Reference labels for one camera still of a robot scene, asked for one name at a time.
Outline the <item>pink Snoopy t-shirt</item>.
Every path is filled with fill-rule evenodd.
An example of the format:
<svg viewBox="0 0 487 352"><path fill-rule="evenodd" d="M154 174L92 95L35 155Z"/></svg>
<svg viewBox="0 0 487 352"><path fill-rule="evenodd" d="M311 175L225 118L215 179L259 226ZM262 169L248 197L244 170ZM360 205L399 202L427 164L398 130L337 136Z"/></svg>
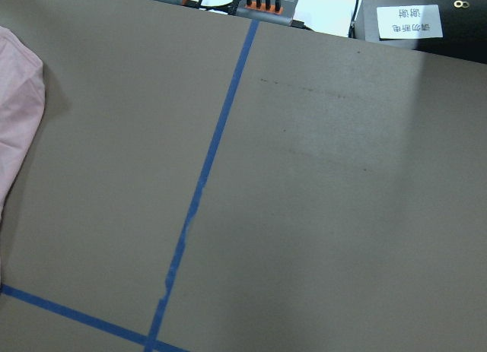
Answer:
<svg viewBox="0 0 487 352"><path fill-rule="evenodd" d="M1 28L1 205L24 162L45 109L43 62Z"/></svg>

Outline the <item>black box with white label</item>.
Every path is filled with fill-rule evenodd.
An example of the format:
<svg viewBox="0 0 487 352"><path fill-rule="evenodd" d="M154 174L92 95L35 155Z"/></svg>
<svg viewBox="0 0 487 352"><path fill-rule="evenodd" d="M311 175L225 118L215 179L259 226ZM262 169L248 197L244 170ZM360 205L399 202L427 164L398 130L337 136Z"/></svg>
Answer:
<svg viewBox="0 0 487 352"><path fill-rule="evenodd" d="M362 0L352 38L486 63L486 0Z"/></svg>

